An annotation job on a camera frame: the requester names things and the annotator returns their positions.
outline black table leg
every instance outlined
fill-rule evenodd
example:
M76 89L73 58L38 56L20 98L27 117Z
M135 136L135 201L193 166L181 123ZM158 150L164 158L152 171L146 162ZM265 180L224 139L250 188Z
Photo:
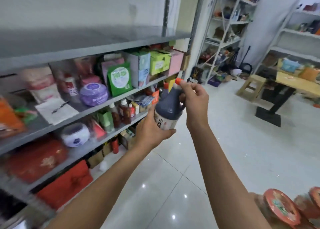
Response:
M281 127L281 116L276 114L278 109L290 98L296 89L288 88L288 90L282 95L278 96L275 100L274 106L270 110L266 110L261 107L257 107L256 117L265 120L271 124Z
M274 87L274 90L270 90L270 89L264 89L261 99L266 100L270 103L275 103L275 99L278 96L282 96L283 94L279 94L286 86L283 84L278 84L277 86Z

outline round container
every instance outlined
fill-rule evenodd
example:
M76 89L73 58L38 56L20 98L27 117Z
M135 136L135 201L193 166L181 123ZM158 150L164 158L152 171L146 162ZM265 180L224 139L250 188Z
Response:
M293 201L280 190L268 189L263 194L269 210L281 221L294 227L301 222L301 216Z
M320 228L320 187L313 187L309 193L298 195L294 202L309 222Z
M88 106L96 106L108 100L107 87L101 83L89 83L80 90L81 101Z
M78 147L86 143L90 137L88 127L83 123L66 126L61 133L63 143L68 147Z

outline red box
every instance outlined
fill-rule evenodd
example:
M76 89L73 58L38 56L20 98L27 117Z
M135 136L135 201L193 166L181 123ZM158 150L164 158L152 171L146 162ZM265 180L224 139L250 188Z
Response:
M51 136L43 136L26 144L6 162L9 174L33 183L66 160L68 151L63 143Z
M59 209L93 181L85 160L72 167L37 193L54 209Z

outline orange package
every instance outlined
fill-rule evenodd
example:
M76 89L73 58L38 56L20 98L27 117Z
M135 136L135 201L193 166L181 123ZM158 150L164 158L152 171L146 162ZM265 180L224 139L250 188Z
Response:
M80 161L65 174L54 180L37 193L53 209L58 210L82 189L89 185L93 178L85 160Z
M0 96L0 138L14 136L25 130L23 122L14 114L7 101Z

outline right hand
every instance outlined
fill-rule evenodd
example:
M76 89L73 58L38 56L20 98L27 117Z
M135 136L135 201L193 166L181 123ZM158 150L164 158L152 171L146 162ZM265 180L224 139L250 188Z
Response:
M191 83L182 80L180 86L184 93L179 97L180 102L186 105L187 128L197 129L208 124L208 103L209 95L198 83Z

